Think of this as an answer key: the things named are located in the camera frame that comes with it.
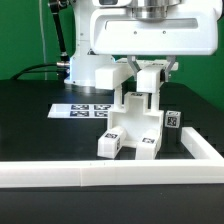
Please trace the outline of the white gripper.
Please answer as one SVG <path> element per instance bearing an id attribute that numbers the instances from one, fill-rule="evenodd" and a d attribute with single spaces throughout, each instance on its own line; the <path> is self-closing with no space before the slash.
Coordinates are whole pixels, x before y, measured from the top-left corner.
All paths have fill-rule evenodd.
<path id="1" fill-rule="evenodd" d="M 96 54 L 164 55 L 160 80 L 167 82 L 178 55 L 211 55 L 218 47 L 219 0 L 92 0 L 90 45 Z"/>

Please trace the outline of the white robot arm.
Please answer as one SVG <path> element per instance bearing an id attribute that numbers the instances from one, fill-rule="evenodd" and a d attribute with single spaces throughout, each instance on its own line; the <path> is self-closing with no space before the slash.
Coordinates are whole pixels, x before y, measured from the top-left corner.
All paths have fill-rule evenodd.
<path id="1" fill-rule="evenodd" d="M 69 83 L 104 88 L 109 74 L 95 71 L 128 58 L 134 75 L 138 56 L 164 56 L 169 73 L 179 55 L 211 55 L 218 47 L 223 0 L 77 0 L 73 4 L 76 50 Z"/>

